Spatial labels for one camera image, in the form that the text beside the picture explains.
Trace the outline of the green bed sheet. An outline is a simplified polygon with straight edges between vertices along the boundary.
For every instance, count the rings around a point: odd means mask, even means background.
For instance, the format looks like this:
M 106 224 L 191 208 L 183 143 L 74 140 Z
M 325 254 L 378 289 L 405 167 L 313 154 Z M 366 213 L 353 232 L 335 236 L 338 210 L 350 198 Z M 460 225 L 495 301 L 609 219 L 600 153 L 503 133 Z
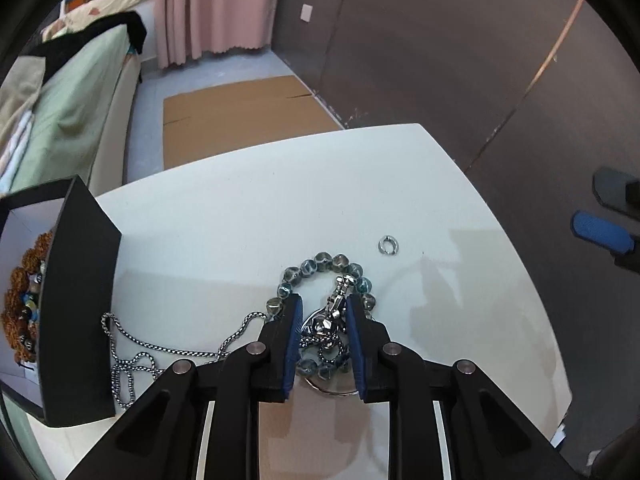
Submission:
M 125 26 L 96 37 L 44 85 L 9 191 L 78 176 L 88 181 L 122 64 Z

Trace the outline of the white wall socket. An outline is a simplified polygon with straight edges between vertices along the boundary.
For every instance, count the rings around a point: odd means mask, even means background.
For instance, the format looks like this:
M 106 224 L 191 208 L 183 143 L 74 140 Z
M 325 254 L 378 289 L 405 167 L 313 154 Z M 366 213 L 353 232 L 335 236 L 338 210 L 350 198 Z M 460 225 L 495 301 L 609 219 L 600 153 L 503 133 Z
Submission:
M 312 6 L 310 4 L 303 4 L 302 10 L 300 10 L 300 19 L 305 23 L 309 23 L 311 20 L 311 15 Z

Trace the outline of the beige bed frame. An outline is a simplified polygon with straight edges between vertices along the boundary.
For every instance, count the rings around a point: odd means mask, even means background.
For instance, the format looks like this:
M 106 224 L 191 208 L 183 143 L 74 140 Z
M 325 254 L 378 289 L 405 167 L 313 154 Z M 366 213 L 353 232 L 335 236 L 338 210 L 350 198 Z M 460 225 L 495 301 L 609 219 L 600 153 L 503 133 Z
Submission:
M 94 196 L 122 186 L 129 121 L 140 70 L 139 57 L 128 54 L 118 77 L 91 170 L 89 190 Z

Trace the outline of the pink curtain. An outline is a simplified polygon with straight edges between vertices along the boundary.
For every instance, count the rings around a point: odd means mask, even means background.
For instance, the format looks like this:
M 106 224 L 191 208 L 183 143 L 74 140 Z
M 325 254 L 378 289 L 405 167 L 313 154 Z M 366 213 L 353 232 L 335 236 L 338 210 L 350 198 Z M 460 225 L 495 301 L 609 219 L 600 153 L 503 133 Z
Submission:
M 154 0 L 156 57 L 162 70 L 205 53 L 271 44 L 278 0 Z

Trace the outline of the black clothing on bed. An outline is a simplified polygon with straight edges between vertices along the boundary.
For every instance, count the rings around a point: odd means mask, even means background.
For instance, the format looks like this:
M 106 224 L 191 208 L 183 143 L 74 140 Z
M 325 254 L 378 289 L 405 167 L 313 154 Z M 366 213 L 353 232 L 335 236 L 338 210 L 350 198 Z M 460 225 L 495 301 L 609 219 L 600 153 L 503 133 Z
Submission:
M 44 58 L 42 82 L 45 84 L 86 44 L 120 26 L 126 27 L 130 47 L 133 47 L 137 54 L 141 54 L 148 31 L 137 12 L 127 11 L 99 18 L 79 32 L 40 42 L 26 50 L 24 55 Z

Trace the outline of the beige blanket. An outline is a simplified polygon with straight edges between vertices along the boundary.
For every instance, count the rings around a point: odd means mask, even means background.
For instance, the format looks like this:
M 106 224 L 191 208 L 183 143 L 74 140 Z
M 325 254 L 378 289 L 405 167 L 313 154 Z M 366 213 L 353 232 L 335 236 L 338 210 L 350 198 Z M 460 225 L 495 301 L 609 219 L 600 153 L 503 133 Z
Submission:
M 17 146 L 17 128 L 39 96 L 46 59 L 19 56 L 1 85 L 1 161 L 6 164 Z

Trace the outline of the black jewelry box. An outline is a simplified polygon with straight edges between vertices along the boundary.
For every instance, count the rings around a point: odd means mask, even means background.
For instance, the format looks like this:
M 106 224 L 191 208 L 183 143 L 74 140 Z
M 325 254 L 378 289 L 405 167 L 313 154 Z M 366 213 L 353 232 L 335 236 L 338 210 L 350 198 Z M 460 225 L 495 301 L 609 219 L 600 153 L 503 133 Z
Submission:
M 1 289 L 39 235 L 51 233 L 37 301 L 34 362 L 18 365 L 1 341 L 1 387 L 43 424 L 69 427 L 114 415 L 111 309 L 120 234 L 80 177 L 51 181 L 1 201 Z

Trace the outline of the flat brown cardboard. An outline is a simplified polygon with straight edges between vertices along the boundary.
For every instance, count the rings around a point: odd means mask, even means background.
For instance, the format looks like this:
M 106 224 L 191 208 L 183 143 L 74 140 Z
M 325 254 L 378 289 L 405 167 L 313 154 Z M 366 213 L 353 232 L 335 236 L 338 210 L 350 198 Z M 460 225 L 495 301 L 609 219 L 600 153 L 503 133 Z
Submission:
M 164 167 L 341 128 L 294 76 L 181 93 L 163 104 Z

